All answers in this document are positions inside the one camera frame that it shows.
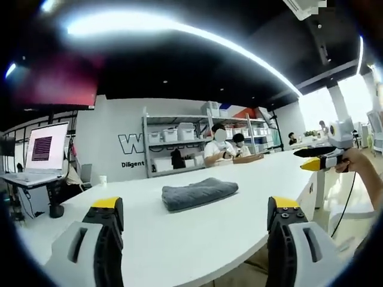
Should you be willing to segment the person's right hand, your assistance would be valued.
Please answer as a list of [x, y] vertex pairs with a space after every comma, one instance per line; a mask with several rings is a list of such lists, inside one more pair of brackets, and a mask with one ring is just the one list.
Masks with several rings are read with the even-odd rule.
[[363, 153], [356, 149], [350, 148], [342, 155], [342, 160], [335, 166], [337, 173], [358, 172], [366, 162], [366, 157]]

